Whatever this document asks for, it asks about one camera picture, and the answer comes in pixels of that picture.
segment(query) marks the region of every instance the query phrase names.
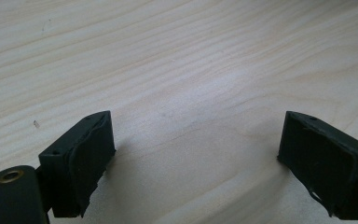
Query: light wood surface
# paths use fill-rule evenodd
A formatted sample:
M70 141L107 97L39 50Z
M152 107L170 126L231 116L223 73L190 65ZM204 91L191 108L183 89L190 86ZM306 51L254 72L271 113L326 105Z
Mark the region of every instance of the light wood surface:
M358 139L358 0L0 1L0 170L111 110L84 218L358 223L276 161L284 113Z

